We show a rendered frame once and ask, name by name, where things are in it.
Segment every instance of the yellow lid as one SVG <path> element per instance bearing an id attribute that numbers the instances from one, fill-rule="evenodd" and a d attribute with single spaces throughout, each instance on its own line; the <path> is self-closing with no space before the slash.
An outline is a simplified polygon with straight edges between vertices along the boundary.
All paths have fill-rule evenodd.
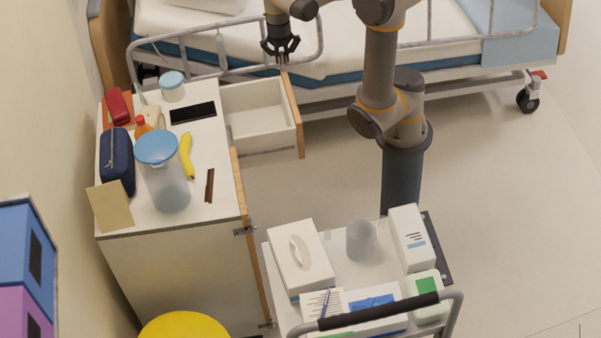
<path id="1" fill-rule="evenodd" d="M 149 322 L 138 338 L 230 338 L 216 320 L 198 312 L 176 311 Z"/>

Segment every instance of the orange book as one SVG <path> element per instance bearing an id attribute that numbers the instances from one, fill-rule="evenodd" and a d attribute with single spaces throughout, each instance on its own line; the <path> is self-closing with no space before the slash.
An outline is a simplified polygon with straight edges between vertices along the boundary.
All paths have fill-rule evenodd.
<path id="1" fill-rule="evenodd" d="M 129 117 L 131 120 L 129 123 L 120 125 L 119 127 L 130 131 L 131 129 L 135 129 L 134 101 L 131 97 L 131 90 L 123 92 L 123 98 L 125 98 L 125 104 L 128 106 Z M 112 127 L 114 127 L 114 125 L 110 118 L 109 107 L 106 105 L 106 100 L 103 98 L 103 131 L 109 130 Z"/>

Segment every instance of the cart handle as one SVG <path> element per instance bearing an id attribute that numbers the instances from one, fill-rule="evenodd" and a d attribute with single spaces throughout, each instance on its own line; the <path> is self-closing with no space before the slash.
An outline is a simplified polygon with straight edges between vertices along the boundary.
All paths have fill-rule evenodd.
<path id="1" fill-rule="evenodd" d="M 415 309 L 435 305 L 442 300 L 453 299 L 451 312 L 444 327 L 441 338 L 451 338 L 455 323 L 459 317 L 459 309 L 463 303 L 463 292 L 458 289 L 445 289 L 439 292 L 424 293 L 417 297 L 410 297 L 378 307 L 366 308 L 360 311 L 344 313 L 342 315 L 320 318 L 315 322 L 307 322 L 292 328 L 286 338 L 298 338 L 306 333 L 325 332 L 346 326 L 358 325 L 364 322 L 386 318 L 400 313 L 414 311 Z"/>

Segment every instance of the orange bottle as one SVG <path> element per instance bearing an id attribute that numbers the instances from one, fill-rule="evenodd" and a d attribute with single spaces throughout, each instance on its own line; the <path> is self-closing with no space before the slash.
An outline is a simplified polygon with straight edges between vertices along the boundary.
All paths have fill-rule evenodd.
<path id="1" fill-rule="evenodd" d="M 134 137 L 137 140 L 141 135 L 144 135 L 146 132 L 152 131 L 153 128 L 150 127 L 150 124 L 147 124 L 144 120 L 144 115 L 138 115 L 135 117 L 135 123 L 137 126 L 135 127 Z"/>

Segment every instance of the pen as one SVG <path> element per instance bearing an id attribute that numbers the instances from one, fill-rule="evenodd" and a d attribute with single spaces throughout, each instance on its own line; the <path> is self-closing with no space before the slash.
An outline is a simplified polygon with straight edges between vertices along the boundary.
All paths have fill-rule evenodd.
<path id="1" fill-rule="evenodd" d="M 329 289 L 328 292 L 326 293 L 326 299 L 323 301 L 323 309 L 322 309 L 322 317 L 320 318 L 324 318 L 326 316 L 326 309 L 328 309 L 328 301 L 329 301 Z"/>

